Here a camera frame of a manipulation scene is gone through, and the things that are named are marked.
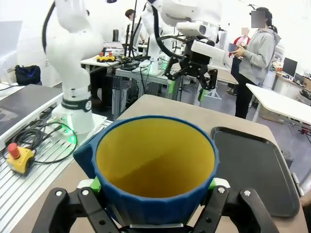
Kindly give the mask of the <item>yellow emergency stop button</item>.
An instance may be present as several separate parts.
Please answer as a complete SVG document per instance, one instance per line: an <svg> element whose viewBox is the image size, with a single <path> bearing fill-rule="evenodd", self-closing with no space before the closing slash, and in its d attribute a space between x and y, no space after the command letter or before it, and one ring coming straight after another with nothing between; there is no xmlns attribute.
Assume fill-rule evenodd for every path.
<svg viewBox="0 0 311 233"><path fill-rule="evenodd" d="M18 146L16 143L8 145L8 157L6 162L10 169L19 175L27 176L32 163L34 162L34 153L32 150Z"/></svg>

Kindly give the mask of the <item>yellow controller red buttons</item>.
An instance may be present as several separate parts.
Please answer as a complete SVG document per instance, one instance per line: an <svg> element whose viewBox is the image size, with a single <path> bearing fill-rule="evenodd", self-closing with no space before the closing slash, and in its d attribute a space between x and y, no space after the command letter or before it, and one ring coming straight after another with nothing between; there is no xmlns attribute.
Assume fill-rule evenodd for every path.
<svg viewBox="0 0 311 233"><path fill-rule="evenodd" d="M109 52L108 54L105 54L104 52L101 52L97 57L96 61L99 63L112 63L116 61L116 57L113 55L112 52Z"/></svg>

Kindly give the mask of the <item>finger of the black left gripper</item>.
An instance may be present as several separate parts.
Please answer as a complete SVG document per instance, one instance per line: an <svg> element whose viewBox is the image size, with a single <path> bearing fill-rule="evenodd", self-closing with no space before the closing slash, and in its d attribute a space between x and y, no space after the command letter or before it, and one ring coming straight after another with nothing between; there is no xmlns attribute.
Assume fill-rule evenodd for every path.
<svg viewBox="0 0 311 233"><path fill-rule="evenodd" d="M178 78L184 74L184 68L180 67L179 59L171 56L164 70L164 76L168 79L168 93L174 92L174 86Z"/></svg>
<svg viewBox="0 0 311 233"><path fill-rule="evenodd" d="M217 69L211 69L207 72L207 74L209 75L209 77L206 77L202 73L197 78L197 80L199 81L199 84L201 86L201 88L199 90L198 101L203 101L206 92L213 90L216 87L218 70Z"/></svg>

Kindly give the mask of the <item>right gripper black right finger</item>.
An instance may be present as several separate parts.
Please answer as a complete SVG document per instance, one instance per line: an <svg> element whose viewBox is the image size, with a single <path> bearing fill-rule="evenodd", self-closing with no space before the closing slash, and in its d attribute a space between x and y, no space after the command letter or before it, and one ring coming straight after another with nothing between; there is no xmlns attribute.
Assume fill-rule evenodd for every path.
<svg viewBox="0 0 311 233"><path fill-rule="evenodd" d="M203 208L191 233L215 233L222 216L227 216L239 233L279 233L255 189L239 192L216 185L209 188Z"/></svg>

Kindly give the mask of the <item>person in grey hoodie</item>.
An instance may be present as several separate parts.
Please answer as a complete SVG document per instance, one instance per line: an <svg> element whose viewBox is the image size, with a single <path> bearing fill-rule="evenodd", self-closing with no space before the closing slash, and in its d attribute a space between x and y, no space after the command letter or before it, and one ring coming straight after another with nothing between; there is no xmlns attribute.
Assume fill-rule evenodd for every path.
<svg viewBox="0 0 311 233"><path fill-rule="evenodd" d="M248 45L239 46L232 52L234 56L242 58L239 65L235 116L243 119L247 116L248 106L253 96L246 85L263 83L272 65L276 46L281 40L273 25L273 16L269 9L259 7L250 15L252 28L256 28L257 31Z"/></svg>

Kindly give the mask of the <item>black plastic tray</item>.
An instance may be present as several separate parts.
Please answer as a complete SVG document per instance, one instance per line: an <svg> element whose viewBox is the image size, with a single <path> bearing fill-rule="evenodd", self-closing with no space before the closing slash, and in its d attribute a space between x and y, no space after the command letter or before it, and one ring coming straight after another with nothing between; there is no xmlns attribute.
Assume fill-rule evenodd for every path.
<svg viewBox="0 0 311 233"><path fill-rule="evenodd" d="M253 188L272 217L292 218L298 194L282 153L271 141L226 127L210 133L219 152L216 176L234 191Z"/></svg>

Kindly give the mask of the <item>white table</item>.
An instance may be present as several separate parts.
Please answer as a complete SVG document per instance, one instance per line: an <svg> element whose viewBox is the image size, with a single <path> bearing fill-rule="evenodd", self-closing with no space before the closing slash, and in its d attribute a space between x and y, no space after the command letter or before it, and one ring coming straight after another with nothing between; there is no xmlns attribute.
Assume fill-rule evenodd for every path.
<svg viewBox="0 0 311 233"><path fill-rule="evenodd" d="M269 89L264 89L252 84L246 84L247 88L259 101L255 111L253 122L256 122L262 107L282 116L298 120L303 127L311 126L311 106L283 96Z"/></svg>

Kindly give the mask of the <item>person in red top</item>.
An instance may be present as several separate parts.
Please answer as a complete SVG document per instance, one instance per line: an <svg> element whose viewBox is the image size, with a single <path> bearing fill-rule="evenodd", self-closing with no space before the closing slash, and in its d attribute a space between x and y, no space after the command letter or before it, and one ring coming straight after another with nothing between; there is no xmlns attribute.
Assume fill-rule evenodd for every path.
<svg viewBox="0 0 311 233"><path fill-rule="evenodd" d="M250 41L250 37L248 36L249 34L249 28L242 28L242 35L238 38L235 39L234 45L240 46L240 45L247 45ZM239 65L242 61L241 57L235 57L233 56L232 60L232 67L231 67L231 75L238 81L239 79ZM228 84L228 89L227 93L230 95L236 96L238 93L238 85L237 84Z"/></svg>

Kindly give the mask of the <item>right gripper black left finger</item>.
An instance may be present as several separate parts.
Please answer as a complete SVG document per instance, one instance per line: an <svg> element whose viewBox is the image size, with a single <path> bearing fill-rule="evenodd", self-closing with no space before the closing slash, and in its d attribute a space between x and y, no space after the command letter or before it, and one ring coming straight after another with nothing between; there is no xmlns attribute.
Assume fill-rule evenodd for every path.
<svg viewBox="0 0 311 233"><path fill-rule="evenodd" d="M32 233L70 233L77 218L87 218L95 233L121 233L90 187L70 193L60 187L51 189Z"/></svg>

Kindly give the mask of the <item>black tripod stand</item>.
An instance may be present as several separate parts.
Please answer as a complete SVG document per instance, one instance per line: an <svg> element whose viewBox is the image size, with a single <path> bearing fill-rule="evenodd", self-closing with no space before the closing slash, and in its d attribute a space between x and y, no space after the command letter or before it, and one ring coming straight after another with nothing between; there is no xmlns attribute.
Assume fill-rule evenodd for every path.
<svg viewBox="0 0 311 233"><path fill-rule="evenodd" d="M128 47L128 43L126 42L126 46L125 46L125 49L126 49L126 53L127 56L130 58L131 57L131 54L132 54L132 51L133 51L133 40L134 40L134 24L135 24L135 18L136 18L136 9L137 9L137 3L138 3L138 0L135 0L135 7L134 7L134 12L133 12L133 17L132 17L132 26L131 26L131 36L130 36L130 44L129 44L129 47Z"/></svg>

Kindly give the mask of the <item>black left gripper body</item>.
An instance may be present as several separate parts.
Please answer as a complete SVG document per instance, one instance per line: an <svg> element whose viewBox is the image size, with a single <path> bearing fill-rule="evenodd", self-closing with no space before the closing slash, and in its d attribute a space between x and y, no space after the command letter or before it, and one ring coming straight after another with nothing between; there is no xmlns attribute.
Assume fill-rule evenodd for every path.
<svg viewBox="0 0 311 233"><path fill-rule="evenodd" d="M189 40L186 43L182 57L182 70L185 73L207 73L210 62L210 50L212 41L207 43L199 40Z"/></svg>

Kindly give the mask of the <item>dark blue bag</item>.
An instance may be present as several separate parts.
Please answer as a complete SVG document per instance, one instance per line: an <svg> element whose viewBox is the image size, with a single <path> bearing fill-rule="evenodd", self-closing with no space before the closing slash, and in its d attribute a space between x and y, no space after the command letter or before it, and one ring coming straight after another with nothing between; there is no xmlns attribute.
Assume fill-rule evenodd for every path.
<svg viewBox="0 0 311 233"><path fill-rule="evenodd" d="M37 65L32 65L28 67L16 65L15 75L18 85L29 85L29 84L42 85L41 69Z"/></svg>

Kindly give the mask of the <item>aluminium frame workbench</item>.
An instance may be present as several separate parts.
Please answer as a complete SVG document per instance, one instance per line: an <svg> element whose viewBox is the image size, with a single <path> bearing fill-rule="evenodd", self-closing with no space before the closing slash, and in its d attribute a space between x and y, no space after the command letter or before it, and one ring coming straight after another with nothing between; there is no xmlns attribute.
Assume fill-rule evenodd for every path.
<svg viewBox="0 0 311 233"><path fill-rule="evenodd" d="M150 95L158 95L161 86L165 85L166 89L162 97L177 100L181 80L172 83L165 76L164 71L167 63L163 61L158 65L156 73L151 71L152 66L144 68L136 68L133 71L116 69L112 84L112 115L113 119L117 119L126 108L127 91L134 84L138 88L138 97L145 93Z"/></svg>

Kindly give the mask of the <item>black topped white bench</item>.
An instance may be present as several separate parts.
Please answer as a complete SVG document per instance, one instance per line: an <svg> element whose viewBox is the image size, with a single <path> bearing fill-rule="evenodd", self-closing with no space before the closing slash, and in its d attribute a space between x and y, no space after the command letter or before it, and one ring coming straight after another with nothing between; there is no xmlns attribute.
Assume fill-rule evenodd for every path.
<svg viewBox="0 0 311 233"><path fill-rule="evenodd" d="M0 100L0 151L22 127L62 98L60 88L30 84Z"/></svg>

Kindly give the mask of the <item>blue mug yellow inside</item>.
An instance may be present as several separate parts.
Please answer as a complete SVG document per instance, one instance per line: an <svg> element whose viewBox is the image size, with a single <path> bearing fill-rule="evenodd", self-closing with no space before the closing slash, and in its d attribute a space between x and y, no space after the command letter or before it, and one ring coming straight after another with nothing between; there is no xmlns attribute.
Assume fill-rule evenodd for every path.
<svg viewBox="0 0 311 233"><path fill-rule="evenodd" d="M121 225L187 223L216 175L218 150L198 126L169 116L117 120L73 154L97 178Z"/></svg>

